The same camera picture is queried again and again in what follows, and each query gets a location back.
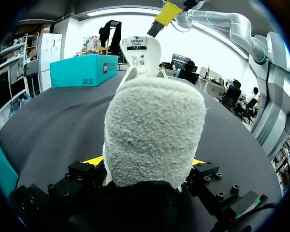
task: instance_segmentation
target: person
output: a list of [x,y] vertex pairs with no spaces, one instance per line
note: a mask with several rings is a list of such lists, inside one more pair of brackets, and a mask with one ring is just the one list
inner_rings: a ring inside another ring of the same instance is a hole
[[258,100],[258,98],[257,98],[257,94],[258,94],[258,92],[259,92],[258,88],[257,88],[257,87],[254,87],[253,90],[252,90],[251,95],[250,95],[248,98],[246,98],[246,100],[239,101],[238,104],[240,105],[240,107],[241,107],[243,110],[246,110],[246,105],[247,105],[248,103],[250,103],[250,101],[251,101],[252,99],[256,99],[256,100]]
[[189,60],[185,64],[184,71],[182,69],[177,69],[175,77],[185,79],[195,85],[198,80],[198,76],[196,76],[195,74],[196,71],[197,67],[195,67],[194,62],[192,60]]
[[260,95],[258,97],[258,101],[257,104],[255,104],[255,106],[253,107],[253,113],[255,113],[257,110],[259,110],[259,104],[260,104]]

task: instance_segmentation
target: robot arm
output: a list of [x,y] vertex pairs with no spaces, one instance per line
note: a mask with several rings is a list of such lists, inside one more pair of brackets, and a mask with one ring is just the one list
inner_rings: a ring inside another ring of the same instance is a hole
[[209,25],[229,27],[230,38],[252,55],[258,64],[263,64],[267,57],[267,48],[251,36],[251,23],[243,15],[237,13],[220,13],[211,11],[189,10],[186,14],[175,17],[178,25],[190,28],[192,21]]
[[199,11],[209,0],[169,0],[165,3],[161,13],[156,17],[148,34],[156,37],[164,26],[174,18],[183,28],[191,28],[193,21],[209,25],[229,27],[231,40],[243,47],[258,64],[264,64],[267,58],[267,47],[251,36],[251,23],[243,15],[237,13],[220,13]]

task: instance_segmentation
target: desk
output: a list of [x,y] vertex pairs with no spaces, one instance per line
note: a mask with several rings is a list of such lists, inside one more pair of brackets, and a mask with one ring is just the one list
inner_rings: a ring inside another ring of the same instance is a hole
[[[47,191],[47,184],[63,178],[75,160],[101,155],[104,115],[124,74],[119,72],[98,87],[50,88],[5,124],[0,145],[19,175],[18,186],[34,183]],[[224,178],[241,186],[242,194],[252,190],[267,195],[269,203],[278,202],[281,191],[277,176],[260,144],[223,105],[200,93],[207,114],[196,158],[217,164]],[[216,219],[198,198],[194,203],[199,231],[210,231]],[[270,213],[260,212],[251,222],[252,228]]]
[[121,66],[121,65],[123,65],[123,66],[129,66],[129,64],[126,64],[126,63],[118,63],[118,66],[119,66],[119,67],[118,67],[118,70],[120,70],[120,66]]
[[222,96],[220,96],[219,93],[224,93],[224,86],[218,85],[214,82],[211,82],[210,80],[203,78],[198,79],[196,86],[207,92],[213,98],[222,100]]

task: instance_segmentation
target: cardboard box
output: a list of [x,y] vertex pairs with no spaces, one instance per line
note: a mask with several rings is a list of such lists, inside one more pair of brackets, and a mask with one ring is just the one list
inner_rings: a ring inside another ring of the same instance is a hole
[[118,56],[88,55],[50,63],[53,88],[96,87],[117,75]]
[[39,31],[40,35],[50,33],[50,28],[52,27],[51,24],[43,24],[41,30]]

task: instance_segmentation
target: white wall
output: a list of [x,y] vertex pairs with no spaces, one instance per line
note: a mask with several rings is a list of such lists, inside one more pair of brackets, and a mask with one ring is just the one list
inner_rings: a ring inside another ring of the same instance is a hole
[[82,40],[79,35],[79,21],[67,18],[54,26],[54,33],[62,34],[60,59],[72,58],[82,50]]
[[69,18],[67,36],[64,47],[64,58],[72,58],[76,52],[82,51],[83,39],[79,33],[80,22],[74,18]]
[[64,49],[65,49],[65,41],[66,41],[66,35],[67,35],[67,29],[69,24],[69,18],[56,23],[54,25],[54,33],[62,34],[61,38],[61,49],[60,49],[60,59],[64,59]]
[[[71,27],[70,22],[68,25],[64,57],[70,57],[75,55],[76,51],[81,51],[83,38],[98,36],[99,29],[110,20],[122,22],[121,37],[126,38],[133,35],[146,35],[154,19],[153,16],[144,15],[111,15],[77,23],[73,19]],[[241,89],[246,94],[250,94],[252,89],[258,86],[248,62],[225,44],[200,30],[193,28],[187,33],[181,33],[169,25],[157,35],[156,39],[162,48],[161,62],[171,62],[172,55],[175,53],[192,59],[199,67],[198,71],[201,67],[210,65],[210,69],[221,74],[225,81],[227,79],[240,81]]]

